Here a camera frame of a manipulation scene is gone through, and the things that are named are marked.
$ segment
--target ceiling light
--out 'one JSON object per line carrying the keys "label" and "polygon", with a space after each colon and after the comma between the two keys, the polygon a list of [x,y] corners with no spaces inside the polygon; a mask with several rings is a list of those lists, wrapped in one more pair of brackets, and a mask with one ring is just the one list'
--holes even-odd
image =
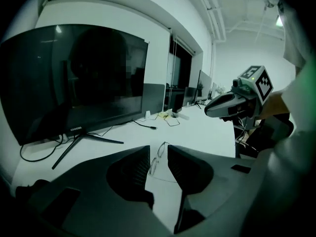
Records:
{"label": "ceiling light", "polygon": [[56,32],[58,32],[59,34],[61,33],[61,29],[59,26],[56,26]]}
{"label": "ceiling light", "polygon": [[280,27],[283,26],[280,16],[278,16],[276,19],[276,26],[280,26]]}

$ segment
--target black chair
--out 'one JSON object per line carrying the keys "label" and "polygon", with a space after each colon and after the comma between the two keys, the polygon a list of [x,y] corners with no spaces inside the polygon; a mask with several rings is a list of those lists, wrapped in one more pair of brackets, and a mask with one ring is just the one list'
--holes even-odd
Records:
{"label": "black chair", "polygon": [[260,122],[257,128],[247,139],[246,144],[236,144],[236,156],[240,154],[257,158],[258,152],[273,148],[279,141],[289,137],[294,125],[289,114],[274,115]]}

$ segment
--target monitor stand leg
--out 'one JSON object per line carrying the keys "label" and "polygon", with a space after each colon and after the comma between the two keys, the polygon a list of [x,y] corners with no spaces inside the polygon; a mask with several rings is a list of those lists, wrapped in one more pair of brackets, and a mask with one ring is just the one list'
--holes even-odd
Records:
{"label": "monitor stand leg", "polygon": [[122,141],[116,141],[116,140],[109,140],[102,137],[93,136],[88,133],[81,133],[79,134],[74,141],[69,145],[69,147],[64,151],[64,153],[59,157],[59,159],[55,162],[55,164],[52,166],[52,169],[55,169],[55,167],[60,163],[60,161],[66,156],[66,154],[69,153],[69,151],[83,138],[89,138],[93,140],[103,141],[103,142],[109,142],[109,143],[116,143],[116,144],[124,144]]}

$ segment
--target desk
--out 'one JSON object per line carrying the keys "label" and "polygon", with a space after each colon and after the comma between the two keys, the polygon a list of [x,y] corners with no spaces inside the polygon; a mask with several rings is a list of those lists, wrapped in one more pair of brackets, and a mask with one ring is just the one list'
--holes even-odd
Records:
{"label": "desk", "polygon": [[[170,127],[166,121],[158,117],[156,120],[147,120],[140,124],[156,126],[156,130],[139,126],[135,123],[114,126],[104,138],[123,141],[124,144],[111,144],[89,139],[82,139],[52,170],[52,166],[70,145],[61,145],[49,158],[39,162],[20,160],[13,176],[11,193],[15,194],[17,186],[33,185],[38,179],[52,181],[77,164],[130,148],[144,145],[151,146],[151,160],[156,156],[159,146],[164,142],[179,145],[194,150],[220,156],[235,157],[235,135],[231,122],[223,122],[219,118],[210,118],[197,106],[183,107],[181,113],[190,117],[190,120],[178,118],[180,125]],[[168,118],[174,124],[174,118]],[[108,128],[99,130],[103,134]],[[49,154],[57,142],[48,142],[41,145],[26,147],[23,156],[27,159],[38,159]],[[157,164],[154,177],[148,176],[146,190],[152,192],[155,198],[154,214],[173,232],[176,223],[181,189],[167,166],[167,151],[163,153]]]}

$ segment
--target black monitor screen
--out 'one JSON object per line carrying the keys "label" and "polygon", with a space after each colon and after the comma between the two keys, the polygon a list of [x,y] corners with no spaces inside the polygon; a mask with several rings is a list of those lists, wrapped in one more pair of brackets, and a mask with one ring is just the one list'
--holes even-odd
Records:
{"label": "black monitor screen", "polygon": [[147,49],[141,38],[91,25],[2,43],[1,103],[19,144],[141,113]]}
{"label": "black monitor screen", "polygon": [[208,98],[209,89],[211,87],[211,81],[211,77],[209,77],[206,73],[200,70],[195,101],[205,100]]}

